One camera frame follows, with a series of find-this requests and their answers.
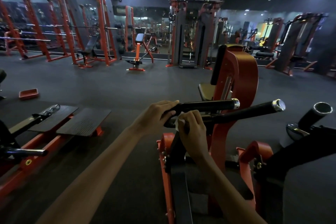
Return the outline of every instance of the gym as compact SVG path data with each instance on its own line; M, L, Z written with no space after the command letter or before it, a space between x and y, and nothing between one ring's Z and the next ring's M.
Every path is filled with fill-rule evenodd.
M0 11L0 224L336 223L336 0Z

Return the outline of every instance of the red tray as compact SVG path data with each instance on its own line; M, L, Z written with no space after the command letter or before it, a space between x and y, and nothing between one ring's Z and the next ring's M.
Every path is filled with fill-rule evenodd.
M27 100L27 99L37 98L39 95L40 93L37 91L37 89L24 90L24 91L20 91L19 99Z

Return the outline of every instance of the hand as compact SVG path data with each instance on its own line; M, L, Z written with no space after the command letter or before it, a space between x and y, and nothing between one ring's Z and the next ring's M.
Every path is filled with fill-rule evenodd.
M186 134L185 122L190 125L190 131ZM178 119L178 130L181 141L193 160L209 155L206 136L206 127L198 110L183 113Z
M165 122L176 112L171 111L163 115L165 111L173 108L179 103L178 100L172 102L163 100L154 104L151 104L130 126L140 136L146 136L150 134L156 134L163 127Z

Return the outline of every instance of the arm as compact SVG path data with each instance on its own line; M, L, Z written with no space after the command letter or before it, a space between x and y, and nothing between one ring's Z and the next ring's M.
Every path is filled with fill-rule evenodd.
M37 224L89 223L105 193L141 137L158 132L178 101L152 104L103 151L44 212Z
M190 125L188 134L184 130L185 121ZM183 145L202 171L229 222L232 224L266 224L233 187L209 155L206 128L199 111L191 111L180 116L178 129Z

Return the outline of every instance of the black handle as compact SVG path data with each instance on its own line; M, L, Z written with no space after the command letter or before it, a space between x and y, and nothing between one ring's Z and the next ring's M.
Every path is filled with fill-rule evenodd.
M199 110L200 112L214 112L214 111L222 111L222 110L233 110L239 108L240 103L236 98L228 99L228 100L217 100L217 101L203 101L203 102L190 102L190 103L180 103L177 104L172 109L166 111L164 114L170 111L176 111L176 113L172 116L179 116L181 112L189 112L193 110ZM164 124L166 128L174 128L175 125L169 119Z
M28 156L45 156L48 154L47 150L27 150L27 149L16 149L11 147L3 147L0 149L0 154L6 156L13 155L18 158L26 158Z
M318 102L298 122L299 129L309 131L310 127L333 112L333 108L324 102Z
M286 109L285 103L280 99L276 99L271 102L251 106L245 109L237 110L235 112L230 112L225 115L220 114L214 115L212 117L212 122L214 124L228 123L231 121L242 120L276 112L282 112L285 109Z

